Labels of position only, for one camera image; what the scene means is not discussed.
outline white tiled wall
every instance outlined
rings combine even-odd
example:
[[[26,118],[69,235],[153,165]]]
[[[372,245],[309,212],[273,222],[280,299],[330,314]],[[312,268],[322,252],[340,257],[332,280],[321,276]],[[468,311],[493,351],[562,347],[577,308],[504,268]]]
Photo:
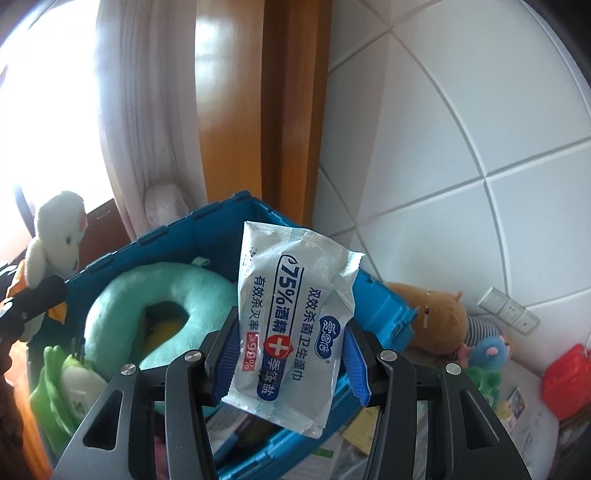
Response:
[[[520,0],[335,0],[314,226],[471,313],[506,291],[540,373],[591,335],[590,99]]]

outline brown plush toy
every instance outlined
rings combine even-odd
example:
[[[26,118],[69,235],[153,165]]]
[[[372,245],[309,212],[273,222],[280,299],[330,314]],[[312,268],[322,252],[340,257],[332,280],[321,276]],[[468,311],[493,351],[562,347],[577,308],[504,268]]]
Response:
[[[468,332],[468,315],[459,301],[461,291],[452,295],[403,283],[386,282],[386,286],[417,311],[410,345],[432,355],[450,355],[462,345]]]

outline white plush toy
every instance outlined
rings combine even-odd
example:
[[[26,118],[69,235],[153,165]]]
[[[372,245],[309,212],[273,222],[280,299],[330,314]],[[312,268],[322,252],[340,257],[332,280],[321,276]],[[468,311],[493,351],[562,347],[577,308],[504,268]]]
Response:
[[[35,237],[29,242],[25,260],[8,289],[11,297],[26,287],[36,288],[41,280],[57,274],[71,277],[79,266],[79,248],[86,230],[86,213],[82,197],[74,192],[61,192],[43,204],[35,217]],[[65,305],[52,309],[50,317],[63,323]],[[29,342],[41,328],[44,315],[25,323],[22,342]]]

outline wet wipe packet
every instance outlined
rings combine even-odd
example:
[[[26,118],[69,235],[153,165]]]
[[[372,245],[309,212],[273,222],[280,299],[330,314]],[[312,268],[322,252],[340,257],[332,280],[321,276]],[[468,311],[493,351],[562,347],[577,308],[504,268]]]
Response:
[[[320,437],[362,257],[310,230],[245,222],[238,276],[241,350],[224,402]]]

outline striped fabric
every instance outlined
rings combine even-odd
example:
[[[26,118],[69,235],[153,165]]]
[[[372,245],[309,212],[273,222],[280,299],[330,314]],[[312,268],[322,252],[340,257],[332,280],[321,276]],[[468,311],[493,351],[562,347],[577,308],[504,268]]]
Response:
[[[468,333],[464,339],[466,346],[476,346],[483,338],[498,337],[501,331],[493,324],[476,317],[468,316]]]

